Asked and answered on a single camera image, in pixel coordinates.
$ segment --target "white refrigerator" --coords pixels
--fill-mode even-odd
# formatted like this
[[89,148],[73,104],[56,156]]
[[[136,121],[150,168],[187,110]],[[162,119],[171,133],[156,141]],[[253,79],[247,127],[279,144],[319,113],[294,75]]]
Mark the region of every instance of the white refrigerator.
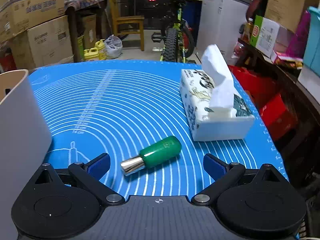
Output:
[[247,22],[245,14],[251,0],[203,0],[196,54],[201,59],[210,44],[216,44],[227,64],[232,59],[234,46],[241,36],[240,26]]

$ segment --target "bottle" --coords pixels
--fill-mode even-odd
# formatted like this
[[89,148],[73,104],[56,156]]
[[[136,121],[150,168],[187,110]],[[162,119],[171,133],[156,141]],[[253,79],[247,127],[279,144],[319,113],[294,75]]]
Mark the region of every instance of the bottle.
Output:
[[105,60],[106,59],[106,46],[104,45],[103,41],[104,40],[97,41],[95,43],[95,45],[94,45],[99,51],[100,60]]
[[254,27],[252,18],[249,18],[249,25],[250,25],[250,36],[249,36],[249,40],[250,40],[251,35],[252,35],[252,31],[253,31],[253,27]]
[[144,168],[150,169],[177,155],[181,151],[181,143],[175,136],[158,141],[141,151],[138,156],[132,157],[120,163],[125,176],[140,171]]
[[100,60],[99,51],[97,48],[85,49],[83,52],[84,52],[84,61]]
[[249,43],[250,37],[253,30],[253,19],[249,18],[249,21],[244,26],[244,32],[242,35],[242,40]]

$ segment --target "blue gripper pad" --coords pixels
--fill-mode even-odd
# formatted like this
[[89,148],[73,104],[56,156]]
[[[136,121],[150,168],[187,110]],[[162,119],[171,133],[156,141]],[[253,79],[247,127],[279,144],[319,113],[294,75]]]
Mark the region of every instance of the blue gripper pad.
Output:
[[210,175],[211,178],[217,180],[227,173],[226,167],[229,165],[219,159],[215,159],[217,158],[214,157],[212,154],[206,154],[203,157],[203,168]]
[[85,166],[87,173],[95,179],[100,180],[110,169],[110,155],[107,153],[100,154],[85,164]]

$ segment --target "tissue paper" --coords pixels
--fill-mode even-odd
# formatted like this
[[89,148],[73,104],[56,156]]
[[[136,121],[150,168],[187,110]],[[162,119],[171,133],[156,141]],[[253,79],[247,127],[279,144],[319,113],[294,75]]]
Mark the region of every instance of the tissue paper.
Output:
[[202,69],[209,75],[215,88],[212,90],[209,108],[230,112],[234,102],[234,84],[231,72],[217,45],[209,45],[202,58]]

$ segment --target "tissue box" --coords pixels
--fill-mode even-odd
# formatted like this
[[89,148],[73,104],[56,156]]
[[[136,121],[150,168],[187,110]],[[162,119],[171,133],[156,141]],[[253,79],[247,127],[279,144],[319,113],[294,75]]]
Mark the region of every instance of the tissue box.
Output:
[[220,117],[209,108],[213,80],[203,71],[182,69],[180,93],[194,141],[243,139],[255,117],[235,91],[234,117]]

